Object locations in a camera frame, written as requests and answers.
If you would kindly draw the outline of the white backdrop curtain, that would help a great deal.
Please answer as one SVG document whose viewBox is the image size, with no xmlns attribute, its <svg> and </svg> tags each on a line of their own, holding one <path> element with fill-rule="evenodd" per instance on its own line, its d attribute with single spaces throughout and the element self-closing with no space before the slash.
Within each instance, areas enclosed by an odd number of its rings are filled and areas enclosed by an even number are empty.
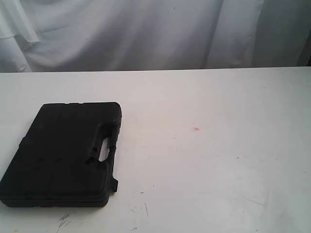
<svg viewBox="0 0 311 233">
<path fill-rule="evenodd" d="M 303 66 L 308 0 L 3 0 L 1 72 Z"/>
</svg>

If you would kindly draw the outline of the black plastic tool case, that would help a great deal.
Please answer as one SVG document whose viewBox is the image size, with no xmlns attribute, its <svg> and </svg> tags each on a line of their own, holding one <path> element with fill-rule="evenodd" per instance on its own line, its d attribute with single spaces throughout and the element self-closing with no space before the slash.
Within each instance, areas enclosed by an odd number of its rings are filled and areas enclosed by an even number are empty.
<svg viewBox="0 0 311 233">
<path fill-rule="evenodd" d="M 117 102 L 46 103 L 0 182 L 8 207 L 103 207 L 113 176 L 122 112 Z"/>
</svg>

